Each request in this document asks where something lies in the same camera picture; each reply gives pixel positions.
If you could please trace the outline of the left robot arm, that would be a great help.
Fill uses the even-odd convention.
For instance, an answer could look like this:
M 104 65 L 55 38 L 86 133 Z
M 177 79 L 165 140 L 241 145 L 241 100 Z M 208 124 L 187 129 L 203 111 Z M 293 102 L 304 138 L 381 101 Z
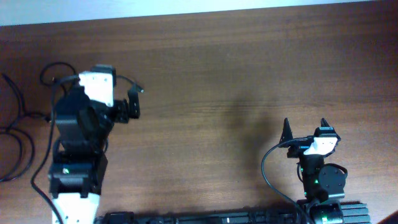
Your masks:
M 89 99 L 76 85 L 55 106 L 59 137 L 52 148 L 49 169 L 54 223 L 93 223 L 100 204 L 108 160 L 108 136 L 115 123 L 140 117 L 143 89 L 132 84 L 128 98 L 107 106 Z

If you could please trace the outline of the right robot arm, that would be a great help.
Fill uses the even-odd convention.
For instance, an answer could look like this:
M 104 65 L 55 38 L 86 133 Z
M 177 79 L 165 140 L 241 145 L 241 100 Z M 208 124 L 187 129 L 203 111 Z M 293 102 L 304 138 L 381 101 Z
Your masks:
M 340 136 L 326 119 L 310 136 L 294 138 L 287 118 L 280 137 L 282 147 L 287 148 L 287 157 L 298 159 L 297 173 L 303 184 L 305 198 L 298 200 L 299 208 L 294 214 L 294 223 L 370 223 L 369 210 L 365 203 L 342 203 L 348 177 L 346 168 L 326 163 L 325 159 L 335 152 Z

